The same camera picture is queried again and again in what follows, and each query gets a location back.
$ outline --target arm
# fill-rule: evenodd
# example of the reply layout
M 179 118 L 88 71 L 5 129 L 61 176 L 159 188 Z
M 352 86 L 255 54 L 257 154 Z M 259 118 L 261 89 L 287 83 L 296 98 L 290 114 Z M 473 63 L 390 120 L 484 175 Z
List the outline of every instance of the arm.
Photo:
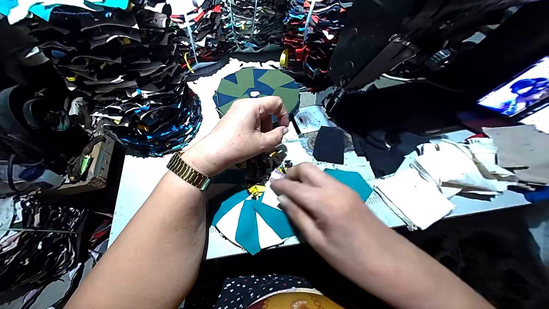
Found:
M 275 180 L 309 244 L 358 286 L 401 309 L 493 309 L 471 287 L 388 228 L 358 194 L 311 164 Z
M 274 149 L 286 126 L 279 97 L 239 100 L 182 158 L 213 176 Z M 207 230 L 202 192 L 167 172 L 66 308 L 176 308 L 197 278 Z

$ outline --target yellow fabric scrap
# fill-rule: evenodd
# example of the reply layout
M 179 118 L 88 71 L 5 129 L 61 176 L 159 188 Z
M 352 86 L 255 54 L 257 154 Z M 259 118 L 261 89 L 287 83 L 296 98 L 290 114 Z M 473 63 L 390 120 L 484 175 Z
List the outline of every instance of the yellow fabric scrap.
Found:
M 189 64 L 189 61 L 187 60 L 187 55 L 189 53 L 185 53 L 185 55 L 183 55 L 183 58 L 185 58 L 185 62 L 187 63 L 187 68 L 189 68 L 189 71 L 191 71 L 192 74 L 194 74 L 194 71 L 193 69 L 191 68 L 191 64 Z
M 146 126 L 146 125 L 138 124 L 138 125 L 137 125 L 137 128 L 138 128 L 138 129 L 141 129 L 141 130 L 145 130 L 145 131 L 147 131 L 147 132 L 149 131 L 149 127 Z
M 287 48 L 280 55 L 280 66 L 282 68 L 288 67 L 288 49 Z
M 263 185 L 253 185 L 248 189 L 248 192 L 255 197 L 260 197 L 265 192 L 265 189 Z

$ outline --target green and navy fabric circle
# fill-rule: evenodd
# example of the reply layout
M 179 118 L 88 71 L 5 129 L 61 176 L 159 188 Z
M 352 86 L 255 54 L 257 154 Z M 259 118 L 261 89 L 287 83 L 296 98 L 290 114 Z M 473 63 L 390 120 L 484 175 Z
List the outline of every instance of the green and navy fabric circle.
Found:
M 244 68 L 225 76 L 214 94 L 214 102 L 225 115 L 235 100 L 265 96 L 279 96 L 288 113 L 299 107 L 299 87 L 292 77 L 279 70 L 256 68 Z

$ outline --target watch strap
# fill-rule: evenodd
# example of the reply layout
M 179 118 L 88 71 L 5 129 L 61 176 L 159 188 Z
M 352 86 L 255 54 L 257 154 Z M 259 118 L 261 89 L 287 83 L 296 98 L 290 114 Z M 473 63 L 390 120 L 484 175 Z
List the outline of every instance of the watch strap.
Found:
M 199 188 L 201 191 L 206 190 L 210 184 L 211 178 L 200 174 L 190 167 L 189 164 L 183 161 L 180 153 L 176 153 L 171 157 L 167 167 L 181 179 Z

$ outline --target screen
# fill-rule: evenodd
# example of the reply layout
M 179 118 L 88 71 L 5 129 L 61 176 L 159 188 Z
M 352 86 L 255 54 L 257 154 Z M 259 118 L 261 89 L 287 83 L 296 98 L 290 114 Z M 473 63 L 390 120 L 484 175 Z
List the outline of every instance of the screen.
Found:
M 506 83 L 481 98 L 480 105 L 505 116 L 514 116 L 549 97 L 549 57 L 531 65 Z

